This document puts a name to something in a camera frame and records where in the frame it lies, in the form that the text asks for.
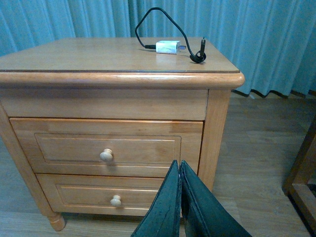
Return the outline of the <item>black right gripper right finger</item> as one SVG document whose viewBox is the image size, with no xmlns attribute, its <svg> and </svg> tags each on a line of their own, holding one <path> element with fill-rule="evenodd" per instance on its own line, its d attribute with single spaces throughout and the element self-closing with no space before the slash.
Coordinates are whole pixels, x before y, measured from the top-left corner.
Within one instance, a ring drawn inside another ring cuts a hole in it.
<svg viewBox="0 0 316 237">
<path fill-rule="evenodd" d="M 188 237 L 249 237 L 200 180 L 186 161 L 181 161 L 181 209 Z"/>
</svg>

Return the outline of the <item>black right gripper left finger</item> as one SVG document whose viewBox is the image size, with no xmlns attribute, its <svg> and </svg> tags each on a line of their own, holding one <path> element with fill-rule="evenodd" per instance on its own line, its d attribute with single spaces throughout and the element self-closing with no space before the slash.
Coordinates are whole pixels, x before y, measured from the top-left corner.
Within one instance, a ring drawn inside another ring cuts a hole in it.
<svg viewBox="0 0 316 237">
<path fill-rule="evenodd" d="M 174 160 L 133 237 L 178 237 L 180 231 L 182 181 Z"/>
</svg>

